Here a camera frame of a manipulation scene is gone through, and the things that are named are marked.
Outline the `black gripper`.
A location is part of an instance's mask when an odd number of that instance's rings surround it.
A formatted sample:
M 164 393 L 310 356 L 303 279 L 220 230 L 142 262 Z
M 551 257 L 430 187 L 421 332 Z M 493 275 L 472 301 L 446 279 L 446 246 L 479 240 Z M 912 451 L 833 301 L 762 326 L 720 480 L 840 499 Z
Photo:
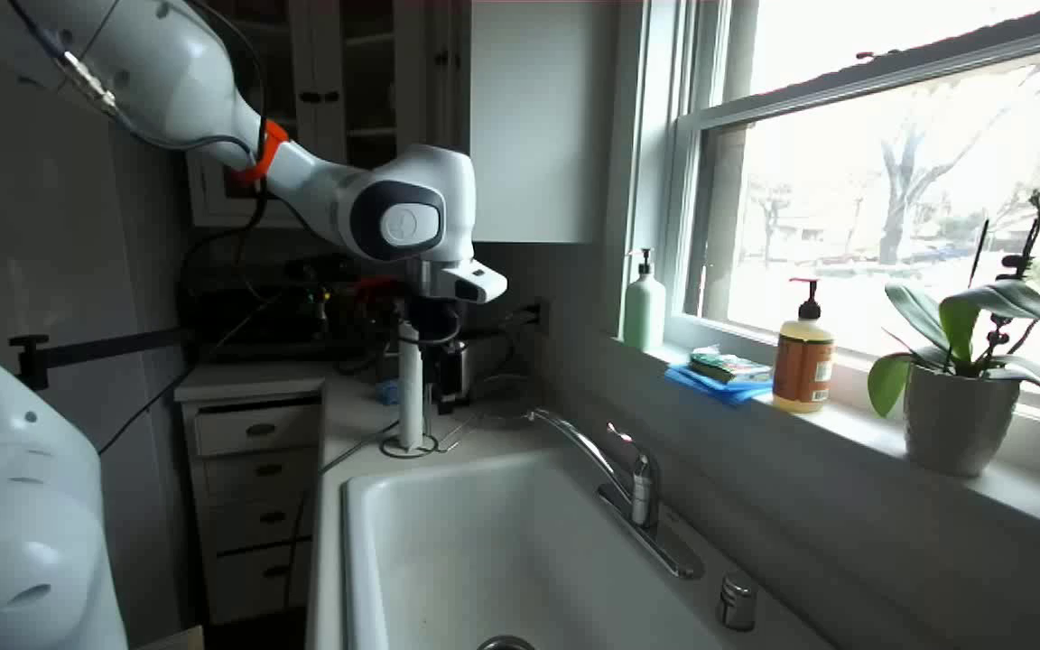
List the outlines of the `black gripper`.
M 446 345 L 463 337 L 467 307 L 458 301 L 430 301 L 416 292 L 396 296 L 402 341 Z

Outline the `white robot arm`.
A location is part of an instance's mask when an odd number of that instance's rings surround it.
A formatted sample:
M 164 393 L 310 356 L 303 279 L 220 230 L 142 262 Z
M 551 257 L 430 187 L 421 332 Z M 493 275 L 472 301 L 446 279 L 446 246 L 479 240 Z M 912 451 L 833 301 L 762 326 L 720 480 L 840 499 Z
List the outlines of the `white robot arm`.
M 319 239 L 396 262 L 410 303 L 493 303 L 510 280 L 477 260 L 467 150 L 416 143 L 357 169 L 330 162 L 254 108 L 218 30 L 189 0 L 7 0 L 35 48 L 96 108 L 160 148 L 211 155 L 262 185 Z

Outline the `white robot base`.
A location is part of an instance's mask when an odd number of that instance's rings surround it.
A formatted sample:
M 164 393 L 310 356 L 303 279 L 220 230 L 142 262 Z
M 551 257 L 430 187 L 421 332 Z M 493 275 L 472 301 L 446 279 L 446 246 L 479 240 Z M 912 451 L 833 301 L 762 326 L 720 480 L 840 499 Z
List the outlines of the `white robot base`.
M 101 458 L 0 368 L 0 650 L 125 650 Z

